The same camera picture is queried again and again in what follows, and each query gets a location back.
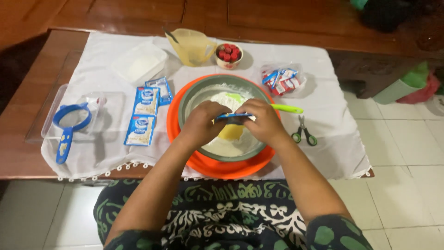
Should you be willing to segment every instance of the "red plastic bag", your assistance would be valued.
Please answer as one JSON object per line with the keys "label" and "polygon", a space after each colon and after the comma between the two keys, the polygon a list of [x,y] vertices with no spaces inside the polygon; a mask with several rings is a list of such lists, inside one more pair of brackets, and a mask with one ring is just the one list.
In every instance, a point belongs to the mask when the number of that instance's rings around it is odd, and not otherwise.
{"label": "red plastic bag", "polygon": [[415,104],[418,102],[425,102],[431,98],[438,88],[441,86],[440,80],[433,74],[433,71],[428,73],[427,85],[416,92],[406,95],[403,98],[398,99],[397,103]]}

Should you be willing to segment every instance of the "person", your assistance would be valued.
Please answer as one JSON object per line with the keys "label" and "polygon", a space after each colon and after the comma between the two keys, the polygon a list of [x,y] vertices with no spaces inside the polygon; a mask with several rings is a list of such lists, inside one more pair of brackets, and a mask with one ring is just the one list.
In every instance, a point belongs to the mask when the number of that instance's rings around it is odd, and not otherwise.
{"label": "person", "polygon": [[272,147],[286,180],[180,181],[192,153],[232,111],[205,101],[143,180],[115,180],[94,207],[106,250],[371,250],[338,194],[285,131],[274,109],[249,99],[236,113]]}

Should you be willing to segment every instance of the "patterned clothing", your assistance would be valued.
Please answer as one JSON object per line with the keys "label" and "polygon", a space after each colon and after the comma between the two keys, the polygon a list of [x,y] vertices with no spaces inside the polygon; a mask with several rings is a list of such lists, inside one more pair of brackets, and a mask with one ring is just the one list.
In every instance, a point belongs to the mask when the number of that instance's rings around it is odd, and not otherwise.
{"label": "patterned clothing", "polygon": [[[102,244],[140,180],[116,180],[94,207]],[[181,181],[162,232],[129,230],[106,250],[372,250],[362,231],[339,215],[306,228],[285,180]]]}

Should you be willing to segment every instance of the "sieve handle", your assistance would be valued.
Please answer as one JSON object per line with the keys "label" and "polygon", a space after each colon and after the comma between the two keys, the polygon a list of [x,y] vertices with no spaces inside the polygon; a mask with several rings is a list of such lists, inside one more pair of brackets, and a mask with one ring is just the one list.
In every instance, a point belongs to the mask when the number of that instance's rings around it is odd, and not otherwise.
{"label": "sieve handle", "polygon": [[72,127],[63,129],[62,137],[60,138],[59,147],[57,149],[57,156],[55,161],[57,164],[65,163],[68,158],[69,149],[72,143]]}

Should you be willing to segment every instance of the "hand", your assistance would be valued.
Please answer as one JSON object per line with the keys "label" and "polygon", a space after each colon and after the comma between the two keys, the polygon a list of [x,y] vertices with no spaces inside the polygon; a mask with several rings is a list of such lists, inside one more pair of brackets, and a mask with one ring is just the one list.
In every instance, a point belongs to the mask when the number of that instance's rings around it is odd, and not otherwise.
{"label": "hand", "polygon": [[212,121],[223,113],[232,112],[217,102],[204,101],[191,111],[178,138],[196,150],[216,138],[227,123],[227,119],[221,119],[214,124]]}
{"label": "hand", "polygon": [[290,136],[285,131],[276,111],[266,101],[261,99],[248,99],[235,113],[251,113],[256,117],[252,121],[248,117],[241,119],[242,123],[256,139],[274,148],[282,140]]}

